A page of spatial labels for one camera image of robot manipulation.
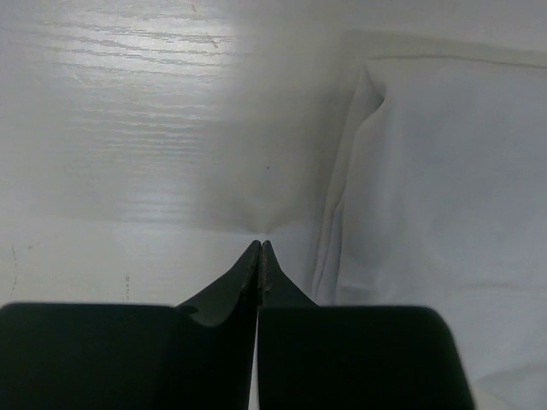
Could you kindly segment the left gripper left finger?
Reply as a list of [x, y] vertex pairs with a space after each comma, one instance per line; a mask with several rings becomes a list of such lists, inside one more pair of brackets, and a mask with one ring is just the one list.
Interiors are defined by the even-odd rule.
[[247, 408], [260, 251], [176, 306], [4, 306], [2, 408]]

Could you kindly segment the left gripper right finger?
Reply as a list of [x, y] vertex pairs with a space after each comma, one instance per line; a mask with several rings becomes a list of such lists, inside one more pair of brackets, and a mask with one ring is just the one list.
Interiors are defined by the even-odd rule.
[[281, 270], [259, 265], [262, 409], [472, 409], [450, 328], [428, 307], [321, 307]]

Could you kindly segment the white skirt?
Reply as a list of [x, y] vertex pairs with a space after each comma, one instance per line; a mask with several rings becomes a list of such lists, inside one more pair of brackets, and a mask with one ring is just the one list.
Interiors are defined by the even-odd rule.
[[322, 304], [411, 304], [482, 407], [546, 406], [546, 42], [494, 2], [90, 3], [76, 54], [84, 202], [275, 242]]

